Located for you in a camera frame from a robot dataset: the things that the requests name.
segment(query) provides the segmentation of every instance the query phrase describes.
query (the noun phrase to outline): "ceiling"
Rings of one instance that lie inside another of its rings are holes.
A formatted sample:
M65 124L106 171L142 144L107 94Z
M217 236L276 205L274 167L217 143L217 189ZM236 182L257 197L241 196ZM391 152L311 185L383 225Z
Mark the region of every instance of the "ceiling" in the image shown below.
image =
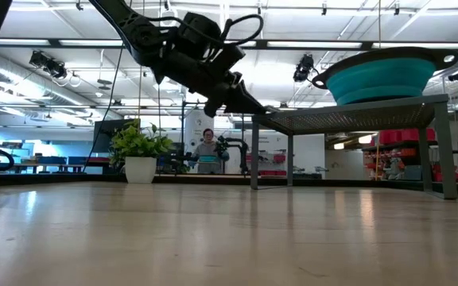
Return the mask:
M14 0L0 37L8 38L85 38L115 39L118 34L108 22L94 10L88 1L81 1L83 10L76 8L76 0ZM224 17L237 18L255 14L262 7L264 29L262 39L273 40L350 40L350 41L458 41L458 0L401 0L401 13L393 12L398 1L382 0L382 16L379 24L376 11L378 0L171 0L170 7L183 17L187 10L202 11L204 16L220 23ZM327 13L321 16L323 4ZM145 1L145 15L158 17L164 1ZM142 12L142 0L133 1ZM255 21L237 24L230 32L231 39L248 37L256 29ZM88 102L107 105L110 92L100 92L98 79L113 81L118 63L119 50L43 48L41 51L52 58L65 62L66 68L81 78L81 84L59 87L49 81L43 71L35 71L29 58L36 48L0 48L0 57L13 64L36 72L46 78L47 89L66 88L82 96ZM311 87L308 83L295 83L293 72L299 59L305 54L313 55L320 72L329 64L353 56L356 52L327 52L306 50L246 50L246 56L232 71L243 73L248 91L262 104L278 106L287 102L289 107L317 107L333 103L325 90ZM120 69L114 86L114 99L132 106L157 105L159 94L150 72L141 77L140 67L128 51L123 50ZM199 95L190 95L176 83L161 85L160 104L179 106L186 96L188 101L203 100ZM136 114L137 110L115 110L116 114Z

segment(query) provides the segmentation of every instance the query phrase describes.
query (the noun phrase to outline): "woman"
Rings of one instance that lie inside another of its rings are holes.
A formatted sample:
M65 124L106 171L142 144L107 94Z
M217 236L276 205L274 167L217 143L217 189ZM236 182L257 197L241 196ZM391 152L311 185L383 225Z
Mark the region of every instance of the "woman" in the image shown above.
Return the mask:
M203 131L203 143L197 146L196 151L192 154L195 160L199 160L201 156L214 156L215 161L213 163L201 163L197 168L198 174L221 174L222 165L221 160L229 160L229 154L227 152L222 153L222 156L219 157L218 153L215 151L216 142L213 140L213 130L207 128Z

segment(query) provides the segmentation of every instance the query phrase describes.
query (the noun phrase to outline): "metal table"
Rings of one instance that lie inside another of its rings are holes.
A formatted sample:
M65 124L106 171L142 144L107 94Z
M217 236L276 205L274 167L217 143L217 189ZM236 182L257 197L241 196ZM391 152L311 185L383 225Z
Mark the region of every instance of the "metal table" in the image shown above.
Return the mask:
M436 119L437 141L444 199L456 199L456 179L452 155L452 135L448 121L448 96L429 95L391 99L346 106L284 111L252 117L252 162L250 186L258 189L259 126L288 136L287 183L293 185L293 139L295 135L416 128L420 135L420 156L424 190L432 191L432 173L427 144L427 126Z

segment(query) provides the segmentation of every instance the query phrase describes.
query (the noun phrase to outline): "metal frame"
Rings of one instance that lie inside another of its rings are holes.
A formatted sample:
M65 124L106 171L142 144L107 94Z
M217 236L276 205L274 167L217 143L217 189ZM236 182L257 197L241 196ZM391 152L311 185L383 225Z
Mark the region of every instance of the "metal frame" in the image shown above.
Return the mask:
M274 121L277 118L287 118L288 122L295 118L304 117L314 114L333 114L343 113L345 111L354 110L380 110L384 108L398 107L406 108L407 106L422 105L425 107L425 116L428 120L420 118L419 121L408 124L393 124L383 126L376 129L400 129L400 128L417 128L419 130L420 140L420 155L423 173L424 190L429 194L437 195L443 199L456 199L457 188L454 172L453 156L452 156L452 138L450 134L450 125L448 121L448 96L447 95L430 95L421 96L410 99L392 99L378 102L366 102L358 104L350 104L346 106L324 107L307 110L284 111L266 115L255 115L252 117L252 165L251 165L251 180L250 186L252 189L258 189L258 149L259 149L259 126L263 125L288 136L288 162L287 162L287 182L289 186L293 185L293 145L294 135L307 135L326 132L351 132L351 131L367 131L359 129L357 126L347 127L330 127L316 126L314 129L295 130L287 126L283 126ZM443 173L443 194L433 192L432 170L429 160L429 146L427 142L427 126L435 120L437 130L437 142L439 145L441 172Z
M30 44L30 43L22 43L22 44L0 44L0 48L76 48L76 49L86 49L86 48L96 48L96 49L120 49L121 43L119 44L89 44L84 42L83 44L61 44L60 41L121 41L120 39L72 39L72 38L64 38L64 39L54 39L54 38L18 38L18 37L1 37L0 40L38 40L38 41L47 41L49 44ZM255 45L242 45L240 48L242 49L249 49L249 50L281 50L281 51L340 51L340 52L363 52L363 51L371 51L378 49L374 46L377 44L377 41L330 41L330 40L280 40L280 39L255 39L252 40L255 42ZM317 43L348 43L348 44L358 44L360 43L361 46L359 48L342 48L340 46L333 46L333 47L287 47L287 46L270 46L269 43L274 42L291 42L291 43L308 43L308 42L317 42ZM458 42L454 41L382 41L382 44L388 43L400 43L404 46L408 44L428 44L428 43L435 43L435 44L458 44Z

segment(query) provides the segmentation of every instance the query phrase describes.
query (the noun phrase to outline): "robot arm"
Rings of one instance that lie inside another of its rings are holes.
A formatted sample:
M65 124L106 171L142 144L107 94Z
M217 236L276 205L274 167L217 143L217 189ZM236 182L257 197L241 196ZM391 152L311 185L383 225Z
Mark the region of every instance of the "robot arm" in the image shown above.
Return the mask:
M224 44L229 22L221 32L219 26L205 16L187 13L179 27L157 27L152 21L174 20L173 17L149 18L135 13L123 0L89 0L111 23L134 60L153 70L157 83L164 77L186 86L208 98L204 113L214 117L225 105L225 112L264 114L266 109L245 88L238 72L229 69L245 53L236 44ZM220 51L204 59L208 51Z

